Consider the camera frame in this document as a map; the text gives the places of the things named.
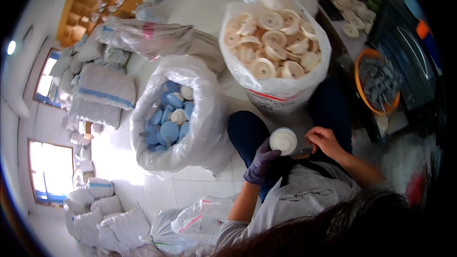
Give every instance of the phone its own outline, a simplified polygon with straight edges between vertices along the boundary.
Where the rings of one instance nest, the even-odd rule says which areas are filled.
[[[340,13],[340,10],[338,10],[332,3],[331,0],[319,0],[319,4],[322,6],[323,10],[325,13],[327,13],[328,17],[332,21],[341,21],[343,20],[343,16]]]

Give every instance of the window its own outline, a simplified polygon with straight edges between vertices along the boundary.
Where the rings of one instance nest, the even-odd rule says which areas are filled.
[[[30,181],[37,203],[62,205],[73,191],[73,149],[29,140]]]
[[[53,84],[53,77],[51,77],[49,73],[59,58],[60,50],[54,48],[49,50],[35,90],[35,100],[58,107],[60,107],[60,105],[54,103],[57,96],[57,87]]]

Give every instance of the purple glove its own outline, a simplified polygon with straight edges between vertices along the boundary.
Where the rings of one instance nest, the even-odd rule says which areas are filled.
[[[254,161],[244,172],[243,178],[249,183],[262,185],[265,183],[265,175],[271,168],[271,162],[281,154],[279,150],[270,150],[269,138],[255,152]]]

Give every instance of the blue jeans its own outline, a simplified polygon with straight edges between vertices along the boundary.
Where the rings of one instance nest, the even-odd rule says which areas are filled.
[[[352,154],[351,117],[338,81],[327,78],[319,84],[309,101],[308,108],[314,126],[332,129],[340,146]],[[248,168],[254,160],[257,148],[270,136],[270,132],[265,123],[250,111],[238,111],[232,114],[228,119],[227,129],[230,140]],[[311,154],[309,160],[334,164],[347,174],[339,163],[326,156],[320,149]],[[288,174],[296,164],[300,164],[300,160],[295,161],[289,156],[275,159],[267,173],[267,182],[260,187],[259,196],[262,202],[279,178]]]

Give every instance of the woman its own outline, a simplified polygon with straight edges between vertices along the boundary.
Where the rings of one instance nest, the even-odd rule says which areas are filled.
[[[351,226],[357,229],[356,242],[376,237],[366,231],[373,219],[379,225],[408,222],[400,195],[360,191],[385,178],[352,155],[350,116],[336,80],[318,86],[309,111],[316,125],[305,135],[312,154],[298,161],[269,148],[268,129],[255,114],[231,115],[228,133],[246,163],[246,181],[221,226],[216,256],[290,256],[317,244],[343,242],[341,235],[350,238],[345,230]],[[251,220],[257,195],[262,206]]]

